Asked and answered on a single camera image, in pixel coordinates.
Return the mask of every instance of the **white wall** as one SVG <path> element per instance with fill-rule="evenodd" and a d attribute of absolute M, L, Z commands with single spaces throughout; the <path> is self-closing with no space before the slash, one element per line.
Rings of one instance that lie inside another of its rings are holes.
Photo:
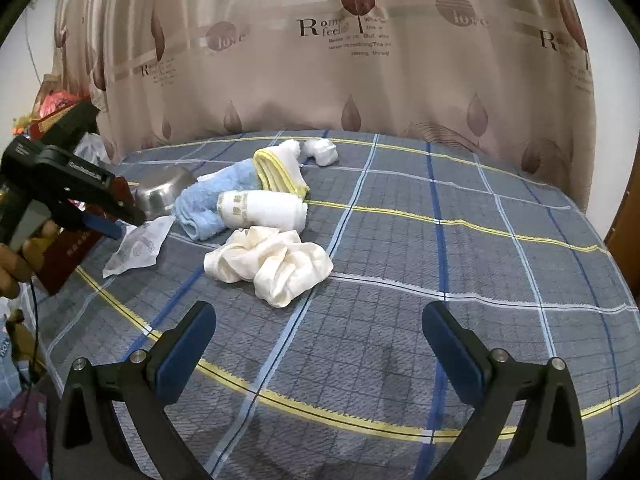
<path fill-rule="evenodd" d="M 596 153 L 587 218 L 604 238 L 625 193 L 640 131 L 640 53 L 608 0 L 574 0 L 587 39 Z"/>
<path fill-rule="evenodd" d="M 14 117 L 31 112 L 40 89 L 38 76 L 51 72 L 56 0 L 36 0 L 27 7 L 0 47 L 0 153 L 12 138 Z M 29 54 L 27 38 L 33 53 Z"/>

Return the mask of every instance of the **bedsheet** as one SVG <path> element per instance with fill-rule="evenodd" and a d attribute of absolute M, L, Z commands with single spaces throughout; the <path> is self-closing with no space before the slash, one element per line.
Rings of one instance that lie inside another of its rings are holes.
<path fill-rule="evenodd" d="M 640 418 L 640 320 L 612 257 L 562 192 L 495 160 L 377 134 L 261 132 L 129 155 L 132 185 L 167 165 L 196 176 L 287 138 L 325 136 L 340 159 L 304 161 L 303 241 L 334 261 L 331 276 L 284 309 L 251 283 L 203 274 L 229 231 L 191 242 L 178 224 L 158 263 L 102 280 L 119 242 L 102 241 L 55 297 L 40 330 L 62 386 L 73 359 L 94 364 L 149 348 L 196 300 L 216 333 L 169 418 L 220 479 L 422 478 L 469 418 L 422 336 L 420 313 L 446 300 L 488 348 L 566 360 L 578 394 L 590 479 Z M 514 407 L 482 474 L 500 465 Z M 156 476 L 118 407 L 134 454 Z"/>

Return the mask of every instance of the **metal screw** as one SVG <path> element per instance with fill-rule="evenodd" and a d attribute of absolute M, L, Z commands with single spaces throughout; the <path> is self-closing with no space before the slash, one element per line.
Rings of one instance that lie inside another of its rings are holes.
<path fill-rule="evenodd" d="M 551 365 L 556 370 L 564 370 L 564 368 L 566 367 L 566 365 L 564 364 L 564 361 L 562 361 L 562 359 L 559 357 L 552 358 Z"/>
<path fill-rule="evenodd" d="M 132 363 L 139 364 L 146 359 L 146 352 L 144 350 L 136 350 L 129 356 L 129 360 Z"/>
<path fill-rule="evenodd" d="M 502 348 L 494 348 L 491 350 L 491 357 L 499 363 L 505 363 L 509 360 L 509 353 Z"/>
<path fill-rule="evenodd" d="M 86 366 L 86 359 L 84 357 L 79 357 L 73 362 L 71 366 L 76 372 L 79 372 L 80 370 L 84 369 L 84 367 Z"/>

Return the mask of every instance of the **curtain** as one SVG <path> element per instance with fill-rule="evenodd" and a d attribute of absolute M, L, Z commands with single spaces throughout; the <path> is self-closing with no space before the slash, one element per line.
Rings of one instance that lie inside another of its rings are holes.
<path fill-rule="evenodd" d="M 488 153 L 588 202 L 573 0 L 58 0 L 54 36 L 115 162 L 239 132 L 380 132 Z"/>

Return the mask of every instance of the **stainless steel bowl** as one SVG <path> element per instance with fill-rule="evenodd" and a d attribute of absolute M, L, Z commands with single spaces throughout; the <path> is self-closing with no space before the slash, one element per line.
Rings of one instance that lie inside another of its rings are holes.
<path fill-rule="evenodd" d="M 140 181 L 135 192 L 136 205 L 145 212 L 147 220 L 170 215 L 182 190 L 197 181 L 183 166 L 156 171 Z"/>

